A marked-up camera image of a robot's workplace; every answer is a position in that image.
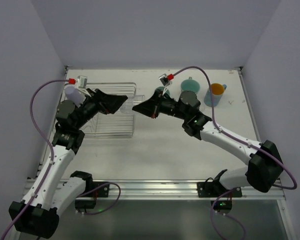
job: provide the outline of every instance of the white table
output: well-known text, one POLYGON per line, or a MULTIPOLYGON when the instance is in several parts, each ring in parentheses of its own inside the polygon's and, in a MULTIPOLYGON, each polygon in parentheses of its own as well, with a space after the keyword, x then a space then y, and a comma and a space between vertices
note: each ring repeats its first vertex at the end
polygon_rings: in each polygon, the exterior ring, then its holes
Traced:
MULTIPOLYGON (((89 83, 134 82, 137 95, 152 96, 161 86, 158 77, 178 69, 101 69, 69 70, 67 78, 87 76, 89 83)), ((223 127, 256 140, 240 77, 235 70, 207 70, 212 83, 226 84, 227 89, 215 108, 216 120, 223 127)), ((171 97, 178 99, 180 84, 188 77, 200 83, 197 94, 203 103, 208 89, 204 75, 198 70, 179 74, 170 87, 171 97)), ((211 108, 203 113, 211 117, 211 108)), ((103 180, 202 180, 215 177, 223 169, 236 169, 244 164, 228 152, 210 143, 188 136, 183 121, 160 114, 157 119, 136 117, 132 138, 125 140, 85 139, 63 179, 76 170, 91 173, 103 180)))

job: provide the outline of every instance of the wire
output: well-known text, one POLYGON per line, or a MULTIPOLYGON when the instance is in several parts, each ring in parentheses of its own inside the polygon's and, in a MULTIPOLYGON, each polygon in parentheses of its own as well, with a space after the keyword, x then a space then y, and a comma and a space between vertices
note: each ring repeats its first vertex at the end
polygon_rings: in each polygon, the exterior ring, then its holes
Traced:
POLYGON ((118 193, 118 196, 117 196, 116 200, 110 206, 108 206, 106 209, 104 209, 102 211, 97 211, 97 212, 82 212, 80 210, 78 212, 81 213, 81 214, 84 214, 84 215, 98 215, 98 214, 102 214, 105 211, 108 211, 109 209, 111 209, 112 207, 114 207, 117 204, 117 202, 118 202, 118 200, 120 198, 120 195, 121 195, 121 188, 115 182, 106 182, 106 183, 103 183, 100 186, 97 186, 96 188, 94 188, 94 189, 92 189, 92 190, 90 190, 88 192, 85 192, 85 193, 79 195, 78 198, 81 198, 81 197, 84 197, 84 196, 89 195, 91 193, 94 193, 95 191, 97 191, 99 189, 102 189, 104 187, 107 187, 108 185, 115 185, 119 189, 119 193, 118 193))
MULTIPOLYGON (((199 71, 201 71, 203 73, 203 75, 205 76, 206 78, 206 81, 208 82, 208 86, 209 86, 209 91, 212 93, 212 89, 211 89, 211 83, 210 83, 210 80, 209 80, 209 77, 207 75, 207 73, 200 67, 198 66, 187 66, 187 67, 184 67, 182 68, 181 70, 177 71, 175 74, 173 74, 173 77, 175 77, 176 75, 182 73, 183 71, 185 70, 188 70, 188 69, 197 69, 199 71)), ((289 177, 291 178, 292 182, 293 182, 293 186, 281 186, 281 185, 277 185, 277 184, 273 184, 272 186, 274 187, 278 187, 278 188, 282 188, 282 189, 289 189, 289 190, 294 190, 297 188, 297 181, 295 179, 295 177, 293 176, 293 174, 286 168, 286 166, 280 162, 276 157, 272 156, 270 153, 266 152, 265 150, 261 149, 260 147, 258 146, 254 146, 253 144, 249 144, 245 141, 242 141, 241 139, 238 139, 237 137, 235 136, 232 136, 231 134, 229 134, 228 132, 220 129, 220 127, 218 126, 217 122, 216 122, 216 118, 215 118, 215 107, 214 107, 214 99, 213 99, 213 95, 211 94, 211 108, 212 108, 212 122, 213 122, 213 125, 215 126, 216 129, 218 129, 218 131, 220 131, 221 133, 223 133, 224 135, 226 135, 227 137, 237 141, 238 143, 241 143, 241 144, 244 144, 248 147, 251 147, 257 151, 260 151, 261 153, 265 154, 267 157, 271 158, 272 160, 275 161, 276 164, 278 164, 288 175, 289 177)), ((212 223, 212 226, 214 228, 214 230, 216 231, 216 233, 223 239, 223 240, 227 240, 222 234, 221 232, 218 230, 215 222, 214 222, 214 205, 216 204, 216 202, 222 198, 223 196, 226 196, 226 195, 229 195, 231 194, 230 196, 230 199, 232 201, 232 191, 234 189, 231 189, 223 194, 221 194, 219 197, 216 198, 216 200, 214 200, 211 208, 210 208, 210 220, 211 220, 211 223, 212 223)), ((241 240, 244 240, 246 238, 246 229, 244 227, 244 225, 237 219, 235 218, 234 216, 231 216, 231 215, 228 215, 228 214, 225 214, 226 217, 236 221, 243 229, 243 237, 241 238, 241 240)))
MULTIPOLYGON (((215 223, 215 221, 214 221, 214 205, 220 200, 220 198, 222 198, 222 197, 224 197, 224 196, 226 196, 226 195, 231 194, 234 190, 235 190, 235 188, 233 188, 233 189, 231 189, 231 190, 229 190, 229 191, 226 191, 225 193, 223 193, 223 194, 221 194, 220 196, 218 196, 218 197, 214 200, 214 202, 212 203, 212 206, 211 206, 211 208, 210 208, 210 219, 211 219, 212 226, 213 226, 214 230, 216 231, 216 233, 217 233, 217 234, 220 236, 220 238, 222 238, 223 240, 227 240, 227 239, 221 234, 221 232, 220 232, 219 229, 217 228, 217 225, 216 225, 216 223, 215 223)), ((247 231, 246 231, 245 226, 244 226, 237 218, 235 218, 234 216, 231 216, 231 215, 229 215, 229 214, 221 214, 221 215, 223 215, 223 216, 225 216, 225 217, 228 217, 228 218, 230 218, 230 219, 236 221, 236 222, 241 226, 241 228, 242 228, 242 230, 243 230, 243 236, 242 236, 242 238, 241 238, 240 240, 244 240, 244 239, 246 238, 246 236, 247 236, 247 231)))
MULTIPOLYGON (((188 70, 188 69, 198 69, 199 71, 201 71, 207 82, 208 82, 208 85, 209 85, 209 91, 212 93, 212 89, 211 89, 211 83, 210 83, 210 80, 209 80, 209 77, 207 75, 207 73, 200 67, 198 66, 187 66, 185 68, 182 68, 181 70, 177 71, 175 74, 173 74, 173 76, 175 77, 176 75, 182 73, 183 71, 185 70, 188 70)), ((265 154, 267 157, 271 158, 272 160, 275 161, 276 164, 278 164, 288 175, 289 177, 291 178, 292 182, 293 182, 293 186, 281 186, 281 185, 277 185, 277 184, 273 184, 272 186, 274 187, 277 187, 277 188, 282 188, 282 189, 289 189, 289 190, 294 190, 297 188, 297 181, 295 179, 295 177, 293 176, 293 174, 286 168, 286 166, 280 162, 276 157, 272 156, 270 153, 266 152, 265 150, 261 149, 260 147, 258 146, 255 146, 253 144, 249 144, 248 142, 245 142, 245 141, 242 141, 241 139, 235 137, 235 136, 232 136, 231 134, 227 133, 226 131, 220 129, 220 127, 218 126, 218 124, 216 123, 216 119, 215 119, 215 107, 214 107, 214 98, 211 94, 211 108, 212 108, 212 122, 215 126, 216 129, 218 129, 218 131, 220 131, 221 133, 223 133, 224 135, 226 135, 227 137, 237 141, 238 143, 241 143, 241 144, 244 144, 248 147, 251 147, 257 151, 260 151, 261 153, 265 154)))
MULTIPOLYGON (((68 80, 51 80, 51 81, 48 81, 44 84, 42 84, 35 92, 34 94, 32 95, 32 98, 31 98, 31 101, 30 101, 30 116, 31 116, 31 120, 32 120, 32 123, 35 127, 35 129, 39 132, 39 134, 41 135, 41 137, 44 139, 44 141, 48 144, 49 148, 50 148, 50 154, 51 154, 51 161, 54 160, 54 149, 53 149, 53 146, 52 144, 50 143, 49 139, 45 136, 45 134, 40 130, 35 118, 34 118, 34 111, 33 111, 33 105, 34 105, 34 100, 35 100, 35 97, 36 95, 38 94, 38 92, 43 88, 45 87, 46 85, 48 84, 51 84, 51 83, 57 83, 57 82, 68 82, 68 80)), ((29 201, 27 202, 27 204, 24 206, 24 208, 19 212, 19 214, 13 219, 13 221, 11 221, 11 223, 9 224, 9 226, 6 228, 6 230, 3 232, 0 240, 4 240, 8 234, 8 232, 10 231, 10 229, 12 228, 12 226, 18 221, 18 219, 22 216, 22 214, 24 214, 24 212, 27 210, 27 208, 30 206, 30 204, 32 203, 32 201, 35 199, 36 195, 38 194, 41 186, 43 185, 45 179, 47 178, 47 175, 49 173, 49 170, 51 168, 51 164, 49 164, 49 166, 47 167, 41 181, 39 182, 38 184, 38 187, 34 190, 34 196, 32 196, 29 201)))

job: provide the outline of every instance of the purple cable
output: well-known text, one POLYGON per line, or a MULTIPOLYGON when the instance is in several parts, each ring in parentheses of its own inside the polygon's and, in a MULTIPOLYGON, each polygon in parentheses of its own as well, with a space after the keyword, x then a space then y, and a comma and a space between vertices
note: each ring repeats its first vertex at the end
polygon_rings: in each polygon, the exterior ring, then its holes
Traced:
MULTIPOLYGON (((208 82, 208 85, 209 85, 209 91, 212 93, 212 89, 211 89, 211 83, 210 83, 210 80, 209 80, 209 77, 207 75, 207 73, 200 67, 198 66, 187 66, 185 68, 182 68, 181 70, 177 71, 175 74, 173 74, 173 76, 175 77, 176 75, 178 75, 179 73, 182 73, 183 71, 185 70, 188 70, 188 69, 197 69, 199 71, 201 71, 207 82, 208 82)), ((289 189, 289 190, 294 190, 297 188, 297 181, 295 179, 295 177, 293 176, 293 174, 286 168, 285 165, 283 165, 276 157, 272 156, 270 153, 266 152, 265 150, 257 147, 257 146, 254 146, 252 144, 249 144, 245 141, 242 141, 240 139, 238 139, 237 137, 235 136, 232 136, 231 134, 227 133, 226 131, 223 131, 223 130, 220 130, 220 127, 218 126, 218 124, 216 123, 216 119, 215 119, 215 107, 214 107, 214 99, 213 99, 213 95, 211 94, 211 108, 212 108, 212 122, 213 122, 213 125, 215 126, 216 129, 218 129, 218 131, 220 131, 221 133, 223 133, 224 135, 226 135, 227 137, 237 141, 238 143, 241 143, 241 144, 244 144, 248 147, 251 147, 253 149, 256 149, 257 151, 260 151, 261 153, 265 154, 266 156, 268 156, 269 158, 271 158, 272 160, 275 161, 276 164, 278 164, 288 175, 289 177, 291 178, 292 182, 293 182, 293 186, 281 186, 281 185, 277 185, 277 184, 273 184, 272 186, 274 187, 278 187, 278 188, 281 188, 281 189, 289 189)), ((211 219, 211 223, 212 223, 212 226, 214 228, 214 230, 216 231, 216 233, 223 239, 223 240, 227 240, 222 234, 221 232, 218 230, 215 222, 214 222, 214 205, 216 204, 216 202, 222 198, 223 196, 226 196, 227 194, 231 193, 233 191, 233 189, 223 193, 222 195, 220 195, 219 197, 216 198, 216 200, 213 202, 212 206, 211 206, 211 209, 210 209, 210 219, 211 219)), ((243 229, 243 237, 241 238, 241 240, 244 240, 246 238, 246 229, 245 227, 243 226, 243 224, 238 220, 236 219, 235 217, 231 216, 231 215, 226 215, 228 218, 236 221, 243 229)))
MULTIPOLYGON (((211 219, 212 226, 213 226, 214 230, 216 231, 216 233, 223 240, 227 240, 227 239, 221 234, 221 232, 217 228, 217 225, 216 225, 216 223, 214 221, 214 207, 213 206, 219 201, 220 198, 229 195, 234 189, 231 189, 231 190, 229 190, 229 191, 221 194, 220 196, 218 196, 216 198, 216 200, 214 200, 214 202, 212 203, 212 206, 210 208, 210 219, 211 219)), ((237 218, 235 218, 234 216, 231 216, 231 215, 228 215, 228 214, 226 214, 225 216, 228 217, 228 218, 230 218, 230 219, 232 219, 232 220, 234 220, 234 221, 236 221, 241 226, 241 228, 243 229, 243 236, 242 236, 241 240, 244 240, 246 238, 246 235, 247 235, 245 226, 237 218)))
MULTIPOLYGON (((30 116, 31 116, 31 120, 32 123, 35 127, 35 129, 39 132, 39 134, 41 135, 41 137, 44 139, 44 141, 46 141, 46 143, 48 144, 49 148, 50 148, 50 154, 51 154, 51 161, 54 160, 55 157, 55 153, 54 153, 54 149, 52 144, 50 143, 49 139, 45 136, 45 134, 40 130, 38 124, 36 123, 36 120, 34 118, 34 113, 33 113, 33 104, 34 104, 34 99, 36 97, 36 95, 38 94, 38 92, 45 87, 48 84, 51 83, 56 83, 56 82, 68 82, 68 80, 51 80, 46 82, 45 84, 41 85, 32 95, 31 101, 30 101, 30 116)), ((47 175, 49 173, 49 170, 51 168, 51 164, 49 164, 49 166, 47 167, 41 181, 38 184, 38 187, 36 188, 36 190, 34 191, 34 194, 37 195, 37 193, 39 192, 41 186, 44 184, 45 179, 47 178, 47 175)), ((10 229, 12 228, 12 226, 17 222, 17 220, 22 216, 22 214, 24 214, 24 212, 27 210, 27 208, 30 206, 30 204, 32 203, 32 201, 35 199, 35 196, 32 196, 29 201, 27 202, 27 204, 24 206, 24 208, 19 212, 19 214, 13 219, 13 221, 9 224, 9 226, 6 228, 6 230, 3 232, 0 240, 5 240, 8 232, 10 231, 10 229)))
POLYGON ((117 204, 117 202, 118 202, 118 200, 120 198, 120 195, 121 195, 121 188, 115 182, 106 182, 104 184, 101 184, 100 186, 97 186, 96 188, 92 189, 91 191, 88 191, 88 192, 85 192, 85 193, 79 195, 78 198, 84 197, 84 196, 86 196, 88 194, 91 194, 91 193, 94 193, 95 191, 97 191, 99 189, 102 189, 103 187, 106 187, 108 185, 115 185, 119 189, 118 197, 116 198, 116 200, 110 206, 108 206, 106 209, 104 209, 102 211, 97 211, 97 212, 82 212, 82 211, 79 211, 79 213, 84 214, 84 215, 98 215, 98 214, 102 214, 105 211, 108 211, 109 209, 111 209, 112 207, 114 207, 117 204))

